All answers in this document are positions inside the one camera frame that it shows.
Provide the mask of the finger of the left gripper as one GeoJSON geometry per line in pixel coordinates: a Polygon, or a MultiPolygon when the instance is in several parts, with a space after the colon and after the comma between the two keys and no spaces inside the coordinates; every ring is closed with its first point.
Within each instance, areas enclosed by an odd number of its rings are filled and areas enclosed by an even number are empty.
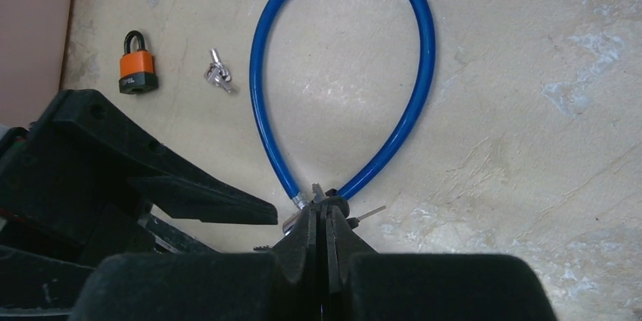
{"type": "Polygon", "coordinates": [[[199,169],[94,89],[59,92],[30,129],[30,166],[49,206],[87,220],[106,204],[138,216],[275,225],[276,208],[199,169]]]}

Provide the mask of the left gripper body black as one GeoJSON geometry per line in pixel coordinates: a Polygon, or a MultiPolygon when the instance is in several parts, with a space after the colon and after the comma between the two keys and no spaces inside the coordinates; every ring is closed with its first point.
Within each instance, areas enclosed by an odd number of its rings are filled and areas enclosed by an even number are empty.
{"type": "Polygon", "coordinates": [[[1,141],[1,316],[68,315],[99,264],[118,254],[160,254],[158,239],[179,239],[180,252],[207,247],[151,215],[106,204],[87,220],[73,220],[49,206],[30,166],[30,130],[12,129],[1,141]]]}

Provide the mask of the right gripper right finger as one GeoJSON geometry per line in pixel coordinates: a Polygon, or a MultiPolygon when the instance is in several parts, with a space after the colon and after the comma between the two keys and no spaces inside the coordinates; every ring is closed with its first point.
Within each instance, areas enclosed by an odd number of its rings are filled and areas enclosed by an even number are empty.
{"type": "Polygon", "coordinates": [[[382,254],[323,205],[325,320],[555,320],[531,267],[506,254],[382,254]]]}

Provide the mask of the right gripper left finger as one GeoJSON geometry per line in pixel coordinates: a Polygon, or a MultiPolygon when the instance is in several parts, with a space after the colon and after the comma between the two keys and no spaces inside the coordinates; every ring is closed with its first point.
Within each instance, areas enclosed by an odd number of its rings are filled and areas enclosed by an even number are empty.
{"type": "Polygon", "coordinates": [[[118,254],[86,280],[71,320],[287,320],[312,313],[310,208],[272,249],[254,253],[118,254]]]}

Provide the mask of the orange black padlock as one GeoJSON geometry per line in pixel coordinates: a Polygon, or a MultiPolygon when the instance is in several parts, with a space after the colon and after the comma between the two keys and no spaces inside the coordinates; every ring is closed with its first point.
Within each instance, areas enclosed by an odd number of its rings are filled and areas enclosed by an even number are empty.
{"type": "Polygon", "coordinates": [[[129,31],[123,43],[120,59],[119,92],[140,95],[159,88],[154,56],[146,49],[145,38],[138,30],[129,31]]]}

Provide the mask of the black-headed key bunch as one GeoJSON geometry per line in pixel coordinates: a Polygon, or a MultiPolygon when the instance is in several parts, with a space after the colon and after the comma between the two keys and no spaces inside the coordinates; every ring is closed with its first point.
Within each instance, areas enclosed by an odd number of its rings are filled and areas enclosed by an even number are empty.
{"type": "Polygon", "coordinates": [[[338,195],[338,191],[336,189],[330,189],[327,192],[324,192],[320,184],[314,183],[312,184],[312,192],[313,192],[314,204],[325,205],[327,207],[331,207],[331,206],[337,207],[341,211],[341,213],[344,215],[348,225],[352,229],[357,228],[360,225],[360,222],[362,222],[366,218],[371,217],[386,209],[386,206],[383,205],[361,216],[349,217],[349,214],[350,214],[349,204],[345,198],[338,195]]]}

